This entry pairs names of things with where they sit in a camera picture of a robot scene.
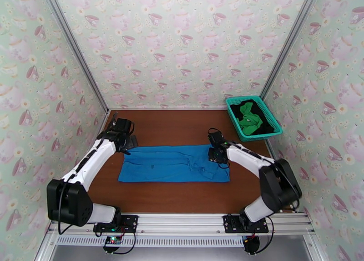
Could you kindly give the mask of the black round power adapter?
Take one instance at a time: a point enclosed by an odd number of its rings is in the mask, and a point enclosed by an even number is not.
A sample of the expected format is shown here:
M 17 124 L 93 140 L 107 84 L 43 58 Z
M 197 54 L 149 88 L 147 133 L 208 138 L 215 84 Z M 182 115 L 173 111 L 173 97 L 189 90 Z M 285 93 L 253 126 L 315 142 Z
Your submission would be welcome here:
M 246 253 L 254 255 L 260 248 L 260 239 L 258 236 L 246 236 L 243 239 L 243 246 Z

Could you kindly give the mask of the green shirt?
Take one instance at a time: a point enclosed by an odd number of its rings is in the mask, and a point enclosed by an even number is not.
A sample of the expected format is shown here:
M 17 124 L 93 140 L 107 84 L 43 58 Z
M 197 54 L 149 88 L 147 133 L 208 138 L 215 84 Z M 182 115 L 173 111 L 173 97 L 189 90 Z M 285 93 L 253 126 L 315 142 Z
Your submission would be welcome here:
M 239 126 L 242 133 L 246 136 L 254 134 L 254 132 L 263 124 L 261 117 L 258 114 L 253 113 L 253 111 L 257 110 L 259 111 L 258 106 L 253 102 L 245 102 L 240 107 L 240 112 L 243 117 L 239 120 Z

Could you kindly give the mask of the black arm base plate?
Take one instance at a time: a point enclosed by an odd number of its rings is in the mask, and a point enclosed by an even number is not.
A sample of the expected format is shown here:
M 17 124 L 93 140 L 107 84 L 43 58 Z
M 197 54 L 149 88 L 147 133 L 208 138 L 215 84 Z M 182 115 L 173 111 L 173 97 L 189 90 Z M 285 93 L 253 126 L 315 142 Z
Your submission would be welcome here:
M 117 213 L 110 223 L 95 223 L 93 232 L 98 236 L 103 233 L 135 233 L 137 223 L 137 215 L 123 215 Z
M 251 222 L 240 215 L 227 214 L 222 217 L 222 220 L 227 234 L 266 234 L 269 232 L 265 218 Z

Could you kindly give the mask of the aluminium mounting rail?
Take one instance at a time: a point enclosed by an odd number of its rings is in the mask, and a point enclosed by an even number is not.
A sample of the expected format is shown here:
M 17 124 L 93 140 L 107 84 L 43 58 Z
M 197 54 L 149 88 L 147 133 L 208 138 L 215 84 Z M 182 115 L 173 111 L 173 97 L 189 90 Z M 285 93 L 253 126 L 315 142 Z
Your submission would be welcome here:
M 228 224 L 222 213 L 139 213 L 136 235 L 141 236 L 223 236 Z M 277 213 L 266 219 L 268 233 L 313 235 L 305 213 Z

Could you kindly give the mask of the small circuit board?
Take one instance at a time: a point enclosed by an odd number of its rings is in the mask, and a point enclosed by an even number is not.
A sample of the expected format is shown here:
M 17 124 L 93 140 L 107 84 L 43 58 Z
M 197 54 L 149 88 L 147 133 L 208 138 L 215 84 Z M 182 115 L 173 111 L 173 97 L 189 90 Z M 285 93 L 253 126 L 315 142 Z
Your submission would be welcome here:
M 123 238 L 120 235 L 107 236 L 104 242 L 104 247 L 120 247 L 123 242 Z

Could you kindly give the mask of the blue shirt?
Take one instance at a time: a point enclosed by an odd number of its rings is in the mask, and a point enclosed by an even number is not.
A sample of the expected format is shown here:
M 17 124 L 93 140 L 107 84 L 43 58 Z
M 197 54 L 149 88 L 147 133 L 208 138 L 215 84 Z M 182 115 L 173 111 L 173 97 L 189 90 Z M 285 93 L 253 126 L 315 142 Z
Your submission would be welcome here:
M 216 182 L 230 181 L 230 169 L 208 158 L 209 145 L 151 146 L 131 149 L 124 155 L 118 181 Z

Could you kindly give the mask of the black garment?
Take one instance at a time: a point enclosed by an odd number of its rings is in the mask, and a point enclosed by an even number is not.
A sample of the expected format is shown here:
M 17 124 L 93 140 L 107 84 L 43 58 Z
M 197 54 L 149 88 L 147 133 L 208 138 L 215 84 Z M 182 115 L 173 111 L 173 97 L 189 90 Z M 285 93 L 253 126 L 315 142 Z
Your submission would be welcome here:
M 241 112 L 240 112 L 240 107 L 245 102 L 253 102 L 253 103 L 255 103 L 258 106 L 258 104 L 254 100 L 246 100 L 246 101 L 242 101 L 240 104 L 232 104 L 232 105 L 230 105 L 230 108 L 231 108 L 231 110 L 233 112 L 233 115 L 234 115 L 235 119 L 238 122 L 238 126 L 239 126 L 239 120 L 241 120 L 242 117 L 243 117 L 242 114 L 241 114 Z M 263 134 L 273 133 L 274 132 L 274 128 L 271 126 L 271 124 L 266 119 L 266 117 L 265 117 L 263 111 L 261 110 L 261 108 L 259 106 L 258 106 L 258 108 L 259 108 L 259 111 L 258 110 L 257 111 L 253 111 L 253 113 L 258 114 L 261 117 L 261 119 L 263 121 L 263 124 L 252 135 L 260 135 L 260 134 L 263 135 Z

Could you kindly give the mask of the aluminium frame post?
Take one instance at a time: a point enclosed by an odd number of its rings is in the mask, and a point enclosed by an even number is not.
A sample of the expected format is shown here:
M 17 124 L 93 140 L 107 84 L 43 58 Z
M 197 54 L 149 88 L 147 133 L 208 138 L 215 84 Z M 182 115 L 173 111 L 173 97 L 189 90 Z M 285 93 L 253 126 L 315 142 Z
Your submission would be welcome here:
M 296 40 L 298 39 L 298 36 L 300 34 L 300 31 L 303 28 L 305 20 L 308 18 L 310 11 L 313 7 L 313 5 L 316 3 L 317 0 L 304 0 L 301 8 L 298 12 L 298 15 L 295 18 L 295 21 L 292 24 L 291 30 L 288 33 L 288 36 L 281 48 L 281 51 L 270 71 L 270 74 L 263 86 L 263 89 L 260 93 L 260 98 L 262 100 L 265 100 L 268 96 L 268 92 L 272 85 L 274 84 L 274 81 L 279 74 L 280 69 L 283 67 L 284 62 L 286 58 L 288 57 L 288 54 L 292 48 L 292 46 L 295 44 Z
M 81 68 L 82 73 L 87 79 L 88 84 L 91 86 L 92 91 L 95 94 L 96 99 L 98 100 L 99 104 L 101 105 L 101 108 L 103 109 L 104 113 L 108 114 L 110 109 L 104 100 L 101 91 L 89 69 L 89 66 L 86 62 L 86 59 L 81 51 L 81 48 L 78 45 L 78 42 L 73 34 L 73 31 L 67 22 L 66 16 L 64 11 L 62 10 L 62 7 L 60 6 L 58 0 L 45 0 L 47 2 L 47 5 L 49 6 L 55 21 L 59 25 L 62 34 L 68 43 L 68 46 L 76 59 L 78 65 Z

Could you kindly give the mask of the teal plastic basket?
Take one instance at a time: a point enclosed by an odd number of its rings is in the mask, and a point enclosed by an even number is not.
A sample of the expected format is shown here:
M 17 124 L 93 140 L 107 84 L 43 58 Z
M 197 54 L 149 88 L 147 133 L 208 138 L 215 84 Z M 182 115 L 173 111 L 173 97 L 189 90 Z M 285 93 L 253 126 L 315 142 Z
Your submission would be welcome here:
M 240 127 L 238 126 L 238 122 L 233 115 L 230 105 L 240 104 L 242 101 L 246 101 L 246 100 L 254 100 L 258 104 L 258 106 L 263 111 L 266 119 L 271 124 L 271 126 L 274 128 L 273 133 L 268 133 L 268 134 L 263 134 L 263 135 L 261 135 L 261 134 L 260 135 L 251 135 L 251 136 L 246 136 L 242 133 Z M 269 137 L 272 137 L 275 135 L 280 135 L 283 133 L 280 124 L 277 122 L 276 118 L 273 116 L 273 114 L 270 112 L 269 108 L 266 106 L 266 104 L 262 101 L 262 99 L 259 96 L 228 97 L 225 99 L 225 103 L 227 106 L 227 112 L 229 114 L 229 117 L 230 117 L 230 119 L 233 123 L 233 126 L 238 134 L 238 137 L 240 138 L 241 141 L 247 142 L 247 141 L 254 141 L 254 140 L 263 140 L 263 139 L 268 139 Z

